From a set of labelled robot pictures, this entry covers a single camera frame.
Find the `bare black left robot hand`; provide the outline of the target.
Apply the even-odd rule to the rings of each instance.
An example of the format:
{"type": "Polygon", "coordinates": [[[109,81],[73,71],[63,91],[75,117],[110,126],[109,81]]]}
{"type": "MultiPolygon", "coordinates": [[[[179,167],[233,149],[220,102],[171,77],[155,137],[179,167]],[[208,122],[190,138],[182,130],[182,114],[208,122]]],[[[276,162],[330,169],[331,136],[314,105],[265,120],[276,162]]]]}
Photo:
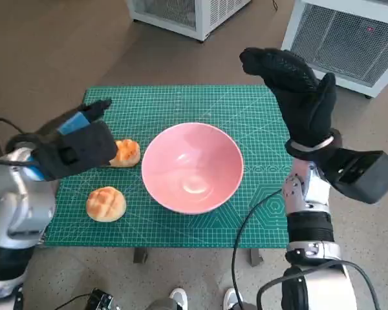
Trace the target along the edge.
{"type": "Polygon", "coordinates": [[[64,144],[63,136],[81,130],[97,121],[111,104],[111,99],[100,99],[90,105],[81,104],[44,124],[34,134],[30,134],[27,141],[34,145],[62,145],[64,144]]]}

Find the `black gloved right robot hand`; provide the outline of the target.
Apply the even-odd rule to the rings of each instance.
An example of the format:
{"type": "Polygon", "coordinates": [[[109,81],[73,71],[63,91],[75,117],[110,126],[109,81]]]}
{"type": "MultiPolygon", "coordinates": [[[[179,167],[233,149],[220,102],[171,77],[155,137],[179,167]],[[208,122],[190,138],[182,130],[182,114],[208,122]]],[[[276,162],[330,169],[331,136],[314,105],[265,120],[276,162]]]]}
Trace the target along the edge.
{"type": "Polygon", "coordinates": [[[288,50],[245,48],[239,55],[246,74],[259,76],[278,102],[292,141],[314,148],[331,134],[336,77],[319,80],[304,59],[288,50]]]}

